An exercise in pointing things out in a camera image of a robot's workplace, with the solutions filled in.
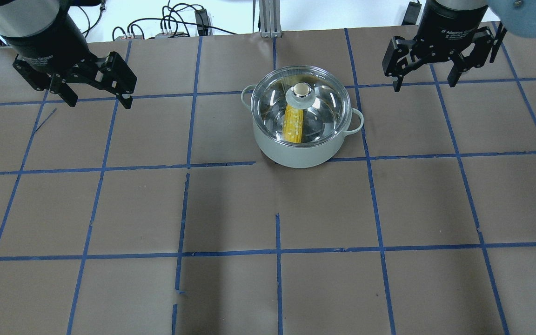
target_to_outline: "blue object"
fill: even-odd
[[[536,0],[487,0],[509,32],[536,38]]]

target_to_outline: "glass lid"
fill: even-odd
[[[350,98],[334,76],[314,66],[270,72],[251,97],[254,120],[264,134],[287,146],[317,146],[348,126]]]

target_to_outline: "power adapter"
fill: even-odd
[[[208,12],[206,11],[205,8],[196,9],[195,22],[198,25],[203,25],[203,26],[198,26],[198,36],[207,36],[208,33],[210,32],[210,28],[208,28],[208,26],[210,26],[210,18],[208,17]]]
[[[404,19],[402,20],[403,26],[412,26],[417,24],[419,19],[419,13],[421,12],[420,2],[409,2],[406,13],[404,13]]]

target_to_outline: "robotic arm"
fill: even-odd
[[[501,19],[496,35],[479,28],[487,8]],[[506,32],[536,37],[536,0],[427,0],[417,35],[412,40],[394,36],[382,61],[385,76],[400,91],[404,76],[420,66],[451,60],[448,83],[454,87],[460,75],[493,63]],[[463,51],[474,44],[469,55]]]
[[[13,68],[36,91],[48,89],[72,107],[77,95],[67,83],[104,89],[131,108],[135,74],[115,51],[105,58],[89,51],[69,7],[70,0],[0,0],[0,34],[19,53]]]

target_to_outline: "metal stand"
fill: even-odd
[[[282,36],[281,0],[260,0],[260,36]]]

